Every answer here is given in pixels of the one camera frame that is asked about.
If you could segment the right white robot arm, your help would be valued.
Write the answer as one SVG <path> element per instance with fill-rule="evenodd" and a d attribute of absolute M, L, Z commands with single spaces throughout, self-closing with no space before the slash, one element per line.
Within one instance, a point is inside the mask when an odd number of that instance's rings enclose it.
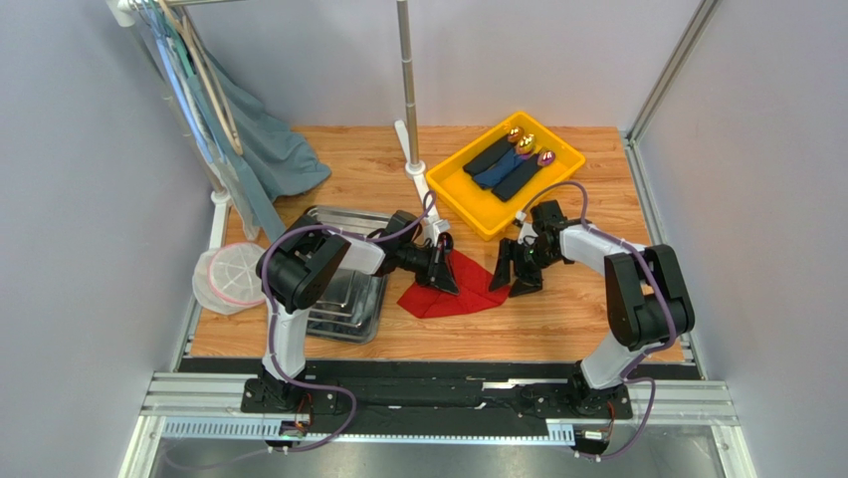
<path fill-rule="evenodd" d="M 626 376 L 642 359 L 691 331 L 695 313 L 675 250 L 618 239 L 581 219 L 569 219 L 557 201 L 530 209 L 530 223 L 516 239 L 503 239 L 492 292 L 510 297 L 539 292 L 549 266 L 580 263 L 602 276 L 609 331 L 574 367 L 555 396 L 588 415 L 623 390 Z"/>

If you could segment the red paper napkin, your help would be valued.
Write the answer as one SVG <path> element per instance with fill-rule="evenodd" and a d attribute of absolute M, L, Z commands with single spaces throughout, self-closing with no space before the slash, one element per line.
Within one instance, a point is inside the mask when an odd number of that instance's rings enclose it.
<path fill-rule="evenodd" d="M 455 251 L 450 265 L 459 286 L 459 294 L 451 295 L 417 284 L 411 285 L 397 300 L 397 305 L 417 319 L 465 316 L 501 306 L 510 288 L 490 291 L 493 274 L 465 254 Z"/>

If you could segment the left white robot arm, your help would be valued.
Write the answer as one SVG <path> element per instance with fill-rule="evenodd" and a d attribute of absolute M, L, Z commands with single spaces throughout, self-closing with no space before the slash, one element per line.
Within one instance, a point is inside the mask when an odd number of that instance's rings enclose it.
<path fill-rule="evenodd" d="M 411 272 L 417 285 L 457 296 L 451 268 L 453 239 L 442 233 L 417 243 L 422 218 L 398 210 L 367 236 L 344 232 L 309 215 L 274 242 L 256 273 L 268 304 L 268 335 L 262 369 L 245 383 L 241 409 L 248 413 L 293 413 L 308 401 L 303 384 L 309 313 L 340 269 L 384 277 Z"/>

